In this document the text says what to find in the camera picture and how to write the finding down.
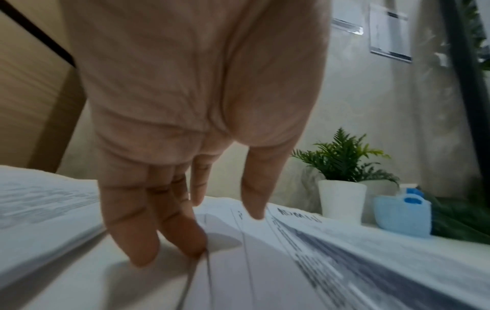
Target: fern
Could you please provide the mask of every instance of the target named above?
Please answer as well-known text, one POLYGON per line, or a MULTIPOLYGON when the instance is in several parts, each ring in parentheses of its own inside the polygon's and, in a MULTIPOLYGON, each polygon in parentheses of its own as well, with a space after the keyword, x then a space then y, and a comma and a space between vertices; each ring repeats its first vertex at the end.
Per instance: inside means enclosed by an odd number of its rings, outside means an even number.
POLYGON ((347 134, 342 128, 337 130, 332 143, 316 143, 316 151, 293 150, 292 156, 318 169, 327 180, 361 182, 367 180, 388 180, 398 183, 399 179, 385 170, 375 169, 378 162, 361 163, 363 158, 379 156, 390 158, 381 150, 362 145, 366 135, 357 138, 347 134))

